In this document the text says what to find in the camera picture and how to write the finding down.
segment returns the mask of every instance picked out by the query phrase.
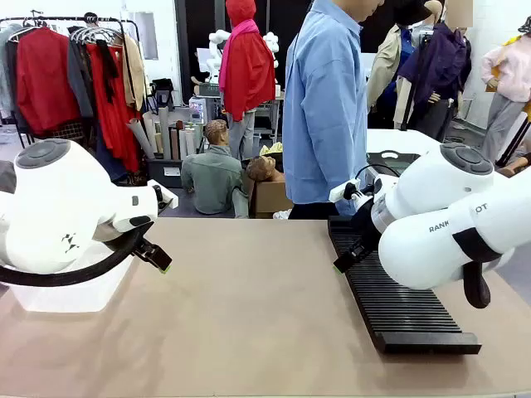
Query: dark purple jacket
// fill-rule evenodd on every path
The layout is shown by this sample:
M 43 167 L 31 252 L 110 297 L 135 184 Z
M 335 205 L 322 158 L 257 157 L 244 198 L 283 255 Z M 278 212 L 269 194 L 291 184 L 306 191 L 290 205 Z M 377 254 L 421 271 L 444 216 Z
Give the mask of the dark purple jacket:
M 439 94 L 442 100 L 457 100 L 460 73 L 466 63 L 466 44 L 460 32 L 452 32 L 444 23 L 435 25 L 433 37 L 424 52 L 423 65 L 418 65 L 419 47 L 398 71 L 399 76 L 411 82 L 420 76 L 415 103 L 425 103 L 433 92 Z

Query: red coat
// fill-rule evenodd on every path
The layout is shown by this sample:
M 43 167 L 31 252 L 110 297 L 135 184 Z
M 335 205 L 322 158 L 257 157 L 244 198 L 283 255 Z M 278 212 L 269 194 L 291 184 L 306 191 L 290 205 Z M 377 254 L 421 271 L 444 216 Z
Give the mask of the red coat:
M 17 49 L 17 104 L 36 134 L 80 118 L 68 83 L 68 37 L 40 28 Z
M 227 0 L 227 12 L 235 27 L 254 18 L 254 0 Z M 244 33 L 231 44 L 227 63 L 225 109 L 236 122 L 243 113 L 275 99 L 273 54 L 260 33 Z

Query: clothing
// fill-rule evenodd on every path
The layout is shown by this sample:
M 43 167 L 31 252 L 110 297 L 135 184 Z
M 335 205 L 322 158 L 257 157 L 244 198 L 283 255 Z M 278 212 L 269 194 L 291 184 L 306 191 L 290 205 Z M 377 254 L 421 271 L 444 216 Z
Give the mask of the clothing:
M 331 216 L 338 215 L 338 210 L 333 203 L 312 203 L 294 205 L 290 220 L 328 220 Z
M 12 162 L 0 160 L 0 191 L 15 193 L 17 187 L 17 174 Z
M 466 58 L 465 58 L 465 66 L 463 66 L 463 70 L 461 71 L 460 75 L 460 92 L 465 91 L 465 85 L 466 81 L 470 77 L 470 73 L 472 72 L 472 44 L 470 43 L 470 40 L 468 40 L 466 37 L 463 38 L 465 41 L 466 46 Z
M 371 77 L 367 83 L 367 107 L 371 109 L 397 73 L 402 51 L 401 29 L 391 28 L 385 41 L 378 48 L 374 59 Z
M 415 106 L 425 104 L 436 92 L 442 100 L 457 101 L 460 90 L 460 73 L 466 63 L 466 45 L 459 31 L 452 32 L 444 23 L 433 29 L 433 37 L 424 50 L 422 65 L 421 49 L 417 48 L 398 75 L 413 82 L 418 76 Z
M 497 74 L 497 91 L 514 102 L 531 100 L 531 37 L 498 47 L 487 53 L 481 63 L 481 79 L 488 83 Z
M 140 55 L 139 46 L 136 44 L 136 41 L 128 35 L 125 35 L 124 41 L 127 47 L 131 80 L 133 81 L 133 90 L 131 90 L 127 63 L 123 62 L 125 101 L 127 105 L 140 111 L 146 91 L 146 84 L 144 83 L 144 62 L 142 61 L 142 56 Z
M 92 65 L 94 79 L 95 102 L 98 120 L 105 140 L 105 146 L 112 152 L 113 158 L 121 159 L 129 172 L 139 170 L 139 145 L 127 123 L 139 119 L 139 113 L 125 103 L 124 77 L 122 74 L 123 48 L 88 44 L 86 46 Z M 116 77 L 106 78 L 108 61 L 113 62 L 118 73 Z M 107 85 L 113 95 L 108 97 Z
M 205 153 L 184 159 L 181 181 L 183 188 L 195 191 L 193 205 L 200 213 L 224 213 L 234 207 L 236 218 L 247 218 L 249 205 L 241 194 L 242 173 L 241 163 L 231 156 L 229 147 L 211 145 Z
M 407 29 L 402 29 L 400 41 L 401 50 L 397 69 L 401 68 L 415 51 L 412 45 L 412 35 Z M 377 102 L 378 111 L 382 111 L 389 122 L 392 122 L 392 117 L 397 107 L 397 100 L 397 74 L 395 74 Z
M 286 191 L 295 204 L 327 202 L 331 189 L 367 164 L 360 30 L 331 0 L 315 0 L 288 50 L 282 131 Z M 355 212 L 348 201 L 339 206 Z
M 7 111 L 14 110 L 14 98 L 9 79 L 6 44 L 9 37 L 20 29 L 20 25 L 9 25 L 0 31 L 0 109 Z
M 444 143 L 446 130 L 457 112 L 457 103 L 441 99 L 425 108 L 416 107 L 410 120 L 411 129 L 424 133 L 430 138 Z
M 33 31 L 24 32 L 22 35 L 32 34 Z M 9 74 L 9 83 L 12 92 L 13 98 L 13 114 L 15 115 L 15 121 L 17 122 L 17 130 L 19 133 L 31 133 L 32 129 L 30 128 L 29 123 L 27 122 L 24 115 L 17 104 L 17 51 L 18 51 L 18 42 L 8 41 L 6 44 L 7 52 L 7 73 Z
M 227 12 L 237 27 L 254 17 L 256 5 L 254 0 L 227 0 Z M 242 121 L 244 112 L 275 99 L 273 53 L 259 32 L 235 37 L 222 68 L 227 68 L 225 109 L 236 122 Z
M 100 122 L 95 122 L 95 136 L 96 136 L 96 160 L 103 166 L 107 174 L 109 174 L 111 181 L 117 181 L 127 176 L 124 164 L 121 160 L 113 158 L 112 153 L 105 145 L 105 139 L 101 131 Z
M 68 43 L 47 27 L 19 40 L 17 103 L 35 134 L 80 118 L 68 83 Z
M 227 87 L 227 63 L 229 61 L 229 54 L 231 53 L 231 44 L 238 36 L 246 33 L 260 34 L 260 30 L 254 20 L 247 19 L 246 21 L 240 22 L 240 24 L 232 30 L 229 40 L 227 40 L 225 48 L 223 49 L 222 67 L 219 73 L 219 89 L 223 92 Z
M 73 41 L 68 43 L 68 83 L 76 97 L 82 118 L 93 118 L 92 101 L 86 89 L 84 74 L 87 73 L 81 59 L 79 47 Z
M 252 158 L 255 112 L 246 112 L 241 122 L 235 122 L 231 114 L 227 114 L 227 118 L 229 120 L 229 147 L 232 156 L 238 160 Z
M 500 93 L 494 94 L 489 111 L 489 124 L 481 153 L 495 163 L 511 127 L 524 110 L 524 102 L 514 102 Z

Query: black tray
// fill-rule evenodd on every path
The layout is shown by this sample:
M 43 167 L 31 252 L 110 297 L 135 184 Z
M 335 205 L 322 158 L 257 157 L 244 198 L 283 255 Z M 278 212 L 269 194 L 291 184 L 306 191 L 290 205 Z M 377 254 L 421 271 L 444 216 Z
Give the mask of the black tray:
M 396 171 L 398 175 L 402 175 L 402 173 L 405 172 L 406 169 L 410 167 L 412 163 L 415 162 L 420 156 L 421 155 L 416 153 L 398 153 L 396 151 L 389 150 L 380 153 L 368 153 L 367 163 L 372 165 L 384 164 Z M 373 168 L 379 174 L 387 174 L 390 176 L 394 175 L 384 167 L 373 166 Z
M 338 256 L 357 238 L 350 219 L 345 217 L 330 219 L 329 236 Z M 392 280 L 376 251 L 345 276 L 373 344 L 380 352 L 453 355 L 480 352 L 476 335 L 462 332 L 431 290 L 411 290 Z

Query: mannequin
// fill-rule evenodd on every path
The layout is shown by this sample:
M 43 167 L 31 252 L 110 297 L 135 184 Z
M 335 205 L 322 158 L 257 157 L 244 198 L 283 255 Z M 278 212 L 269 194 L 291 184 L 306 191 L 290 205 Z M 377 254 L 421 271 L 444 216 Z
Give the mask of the mannequin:
M 507 134 L 525 111 L 531 121 L 531 17 L 520 27 L 522 36 L 505 43 L 483 58 L 482 80 L 496 91 L 481 152 L 492 163 L 498 158 Z
M 396 127 L 402 125 L 412 82 L 417 81 L 409 126 L 426 135 L 443 141 L 446 128 L 456 113 L 458 103 L 462 101 L 464 73 L 467 65 L 467 46 L 457 27 L 472 25 L 471 9 L 462 12 L 463 7 L 472 6 L 472 1 L 454 2 L 447 7 L 455 10 L 453 18 L 446 14 L 445 23 L 434 27 L 430 43 L 422 50 L 417 48 L 415 54 L 399 70 L 397 88 L 398 104 L 394 121 Z

